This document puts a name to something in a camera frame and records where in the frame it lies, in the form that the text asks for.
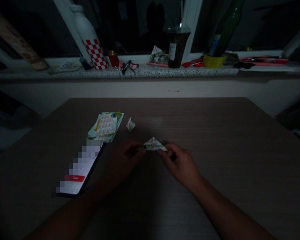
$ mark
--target hand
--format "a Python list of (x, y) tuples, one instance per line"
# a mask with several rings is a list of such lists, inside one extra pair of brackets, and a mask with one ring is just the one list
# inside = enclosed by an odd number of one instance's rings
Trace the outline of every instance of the hand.
[[(168, 170), (179, 183), (190, 191), (194, 190), (202, 181), (202, 177), (194, 164), (191, 152), (187, 149), (180, 148), (175, 143), (169, 143), (165, 147), (168, 152), (158, 150), (158, 153)], [(171, 160), (173, 155), (176, 156), (174, 161)]]
[[(134, 167), (146, 153), (145, 149), (136, 150), (137, 147), (141, 147), (142, 145), (140, 142), (128, 140), (113, 149), (109, 169), (105, 176), (111, 182), (112, 188), (118, 186), (130, 175)], [(129, 158), (127, 154), (133, 154), (133, 157)]]

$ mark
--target forearm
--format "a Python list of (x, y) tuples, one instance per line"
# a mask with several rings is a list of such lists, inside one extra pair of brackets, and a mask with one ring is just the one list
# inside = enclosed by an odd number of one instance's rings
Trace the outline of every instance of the forearm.
[(190, 191), (223, 239), (275, 239), (205, 179), (202, 178)]
[(107, 178), (66, 204), (25, 239), (79, 239), (113, 185)]

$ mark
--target red and white checkered pattern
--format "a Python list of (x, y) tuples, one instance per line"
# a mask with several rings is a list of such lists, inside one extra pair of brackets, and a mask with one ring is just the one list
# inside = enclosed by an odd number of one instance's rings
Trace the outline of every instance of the red and white checkered pattern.
[(106, 59), (104, 58), (104, 54), (101, 45), (98, 43), (98, 40), (85, 40), (82, 42), (86, 46), (87, 52), (90, 55), (90, 58), (96, 69), (107, 69), (108, 64)]

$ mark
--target window sill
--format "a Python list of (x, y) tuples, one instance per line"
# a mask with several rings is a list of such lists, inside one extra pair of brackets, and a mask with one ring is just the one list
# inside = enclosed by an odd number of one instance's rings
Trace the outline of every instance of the window sill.
[(205, 67), (180, 67), (177, 69), (139, 65), (135, 72), (130, 69), (122, 75), (116, 68), (109, 67), (105, 70), (83, 68), (74, 72), (64, 72), (50, 75), (48, 70), (35, 71), (29, 68), (5, 69), (0, 71), (0, 83), (32, 82), (51, 80), (83, 80), (83, 79), (132, 79), (132, 78), (196, 78), (196, 77), (260, 77), (260, 76), (300, 75), (300, 67), (255, 67), (250, 70), (239, 70), (231, 66), (219, 69)]
[(134, 72), (130, 69), (122, 75), (116, 68), (109, 67), (105, 70), (84, 70), (83, 68), (74, 72), (64, 72), (50, 75), (48, 70), (34, 71), (33, 69), (6, 69), (0, 71), (0, 80), (52, 80), (52, 79), (118, 79), (118, 78), (183, 78), (183, 77), (214, 77), (214, 76), (235, 76), (238, 69), (231, 66), (223, 66), (219, 69), (204, 67), (180, 67), (167, 68), (150, 65), (139, 65)]

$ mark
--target person's left hand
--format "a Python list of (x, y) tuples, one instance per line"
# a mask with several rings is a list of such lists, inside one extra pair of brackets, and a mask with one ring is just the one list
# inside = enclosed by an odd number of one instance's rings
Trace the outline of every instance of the person's left hand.
[(138, 164), (142, 156), (146, 153), (145, 149), (137, 151), (137, 147), (143, 144), (134, 140), (127, 140), (123, 144), (115, 147), (110, 157), (109, 169), (105, 178), (108, 179), (112, 188), (123, 182)]

